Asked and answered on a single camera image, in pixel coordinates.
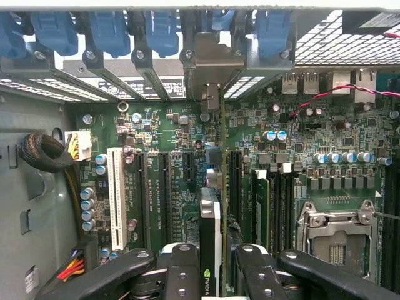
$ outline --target motherboard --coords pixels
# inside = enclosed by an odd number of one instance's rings
[[[269,87],[226,102],[224,114],[189,100],[75,106],[78,130],[91,133],[81,187],[101,263],[134,248],[195,243],[199,191],[218,189],[209,160],[220,151],[227,223],[244,243],[272,254],[300,249],[379,282],[383,220],[374,213],[384,212],[400,103],[355,103],[344,93],[298,109],[310,98]],[[216,149],[223,123],[224,154]]]

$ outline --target perforated metal panel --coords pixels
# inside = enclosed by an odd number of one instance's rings
[[[342,11],[333,11],[297,42],[296,65],[400,64],[400,39],[343,34]],[[388,33],[400,33],[400,25]]]

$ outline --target white pci slot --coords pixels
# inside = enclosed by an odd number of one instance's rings
[[[108,188],[112,250],[123,250],[128,242],[123,149],[107,149]]]

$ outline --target yellow wire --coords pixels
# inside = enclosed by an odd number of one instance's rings
[[[70,278],[72,275],[79,275],[79,274],[83,274],[84,272],[85,272],[85,270],[75,271],[71,275],[69,275],[66,279],[64,279],[64,282],[66,282],[68,280],[68,278]]]

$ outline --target ventilation grille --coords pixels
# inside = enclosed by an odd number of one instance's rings
[[[60,89],[62,91],[66,91],[72,94],[75,94],[77,96],[81,96],[84,98],[87,98],[89,100],[93,101],[108,101],[106,98],[97,96],[95,94],[92,94],[91,92],[87,92],[83,89],[79,89],[78,87],[72,86],[70,84],[55,80],[53,78],[47,78],[47,79],[30,79],[31,81],[34,81],[36,83],[40,84],[45,84],[47,86],[51,86],[52,88]]]
[[[400,33],[400,25],[388,33]],[[400,39],[342,34],[342,11],[333,11],[297,42],[296,65],[400,64]]]
[[[27,86],[26,84],[21,84],[21,83],[12,81],[10,79],[0,79],[0,85],[7,86],[7,87],[13,88],[13,89],[19,89],[19,90],[34,93],[34,94],[39,94],[42,96],[52,97],[52,98],[67,101],[67,102],[79,102],[78,99],[67,97],[67,96],[64,96],[61,94],[56,94],[55,92],[45,91],[43,89],[38,89],[36,87]]]

